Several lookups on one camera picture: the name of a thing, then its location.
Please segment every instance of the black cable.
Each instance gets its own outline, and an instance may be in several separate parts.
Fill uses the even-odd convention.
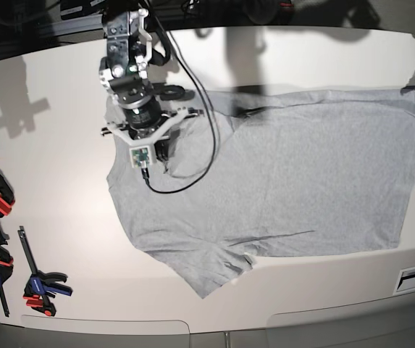
[[[168,63],[170,61],[170,58],[172,58],[171,56],[171,49],[170,49],[170,40],[167,36],[167,33],[165,33],[164,31],[162,31],[162,27],[160,26],[160,22],[159,22],[159,18],[156,17],[156,11],[154,10],[154,7],[152,6],[152,4],[149,2],[146,2],[146,0],[138,0],[139,4],[144,7],[145,9],[147,9],[149,11],[149,13],[151,14],[152,17],[154,17],[154,19],[156,20],[156,24],[158,24],[156,26],[156,34],[159,37],[162,47],[164,48],[165,51],[165,55],[162,56],[161,53],[159,53],[158,51],[155,51],[156,54],[159,54],[160,56],[162,56],[162,61],[161,64],[156,64],[158,66],[162,66],[162,65],[166,65],[166,63]]]
[[[32,14],[31,16],[28,16],[28,17],[22,19],[20,22],[17,22],[17,21],[14,21],[14,20],[5,20],[5,19],[0,17],[0,24],[5,25],[7,27],[15,27],[17,25],[32,22],[33,20],[37,20],[38,18],[42,18],[42,17],[46,16],[49,11],[51,11],[54,7],[61,4],[61,1],[62,0],[57,0],[55,3],[53,3],[53,4],[49,5],[48,7],[46,7],[44,9],[44,11]]]
[[[179,188],[179,189],[173,190],[173,191],[159,191],[159,190],[156,190],[156,189],[154,189],[151,186],[151,184],[149,182],[149,171],[148,171],[148,169],[147,168],[141,169],[141,173],[143,175],[143,179],[146,182],[146,185],[149,187],[149,189],[151,189],[151,191],[153,191],[153,192],[155,192],[157,194],[177,194],[179,192],[182,192],[184,190],[189,189],[190,187],[196,185],[199,181],[201,181],[207,175],[207,173],[210,171],[210,168],[211,168],[212,164],[214,163],[215,154],[217,152],[217,138],[215,136],[214,121],[212,120],[212,116],[211,116],[210,111],[209,111],[209,106],[207,105],[207,102],[206,102],[206,100],[204,98],[204,95],[201,92],[201,88],[204,91],[204,93],[206,94],[206,98],[209,100],[209,104],[210,104],[211,107],[212,107],[212,102],[211,102],[209,96],[207,95],[206,89],[204,88],[202,82],[199,81],[199,79],[196,77],[196,75],[189,69],[188,64],[186,64],[186,61],[183,63],[184,59],[183,59],[183,56],[181,55],[180,47],[178,46],[175,38],[173,38],[173,36],[172,36],[172,40],[175,42],[175,45],[178,48],[178,51],[180,53],[180,56],[175,51],[175,48],[172,45],[172,42],[170,41],[170,39],[169,39],[169,37],[167,35],[166,30],[164,29],[164,27],[160,23],[159,18],[156,16],[156,13],[154,11],[154,8],[151,6],[150,3],[147,2],[147,0],[144,0],[144,1],[146,2],[146,5],[148,6],[149,12],[152,12],[151,15],[154,16],[154,19],[156,20],[157,25],[161,28],[162,35],[165,38],[167,38],[167,40],[168,40],[168,42],[170,44],[170,49],[173,51],[173,55],[175,56],[176,60],[178,61],[178,63],[180,63],[180,66],[182,67],[182,69],[185,71],[186,75],[188,75],[188,77],[193,82],[194,86],[196,87],[196,90],[199,93],[199,96],[201,97],[201,101],[202,101],[202,103],[204,105],[204,108],[206,109],[207,118],[209,120],[209,125],[210,125],[210,129],[211,129],[211,132],[212,132],[213,144],[212,144],[212,155],[211,155],[211,159],[210,159],[210,161],[209,161],[209,163],[208,163],[205,171],[197,179],[195,179],[192,183],[188,184],[187,186],[184,186],[182,188]]]

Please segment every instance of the table surface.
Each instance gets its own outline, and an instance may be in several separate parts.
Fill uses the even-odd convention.
[[[415,79],[415,38],[404,33],[257,27],[174,35],[208,90],[400,88]],[[106,182],[114,142],[99,135],[106,92],[98,64],[104,54],[105,42],[93,41],[0,61],[0,170],[16,196],[12,213],[2,220],[14,257],[14,274],[4,284],[11,315],[4,317],[0,303],[2,323],[27,325],[23,315],[41,315],[22,299],[30,269],[19,225],[38,267],[69,276],[74,294],[53,300],[57,318],[178,320],[191,333],[263,328],[277,313],[386,298],[400,269],[415,266],[414,187],[398,249],[256,257],[252,271],[200,299],[173,270],[135,249],[117,218]],[[191,87],[175,63],[151,68],[150,74]],[[41,328],[58,322],[28,320]],[[108,333],[106,327],[95,332]]]

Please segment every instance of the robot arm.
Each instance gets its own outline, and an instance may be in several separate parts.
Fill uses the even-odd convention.
[[[165,56],[153,50],[152,36],[146,31],[149,11],[140,5],[138,0],[108,2],[103,15],[107,56],[101,60],[99,77],[125,115],[124,123],[108,123],[104,133],[113,133],[128,144],[133,167],[147,168],[156,159],[167,158],[163,152],[168,146],[163,142],[169,140],[170,130],[196,112],[191,109],[162,111],[158,91],[148,79],[148,66],[166,64],[171,47],[168,38],[161,38],[166,43]],[[175,93],[177,98],[183,97],[183,88],[166,87],[175,88],[179,92]]]

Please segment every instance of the label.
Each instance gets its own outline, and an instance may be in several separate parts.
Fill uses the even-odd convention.
[[[83,6],[73,7],[71,9],[65,9],[61,11],[61,16],[70,15],[71,13],[80,12],[83,9]]]
[[[91,7],[96,6],[97,4],[100,4],[101,2],[104,2],[106,0],[93,0],[90,5]]]

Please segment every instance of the gray t-shirt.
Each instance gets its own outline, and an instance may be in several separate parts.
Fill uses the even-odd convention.
[[[151,192],[116,138],[109,191],[132,244],[205,297],[258,256],[396,248],[415,181],[412,92],[316,91],[282,96],[209,93],[221,139],[214,165],[179,194]],[[199,100],[183,106],[201,107]],[[270,107],[241,119],[239,109]],[[106,118],[121,120],[108,103]],[[202,173],[212,139],[205,116],[185,120],[167,168],[170,191]]]

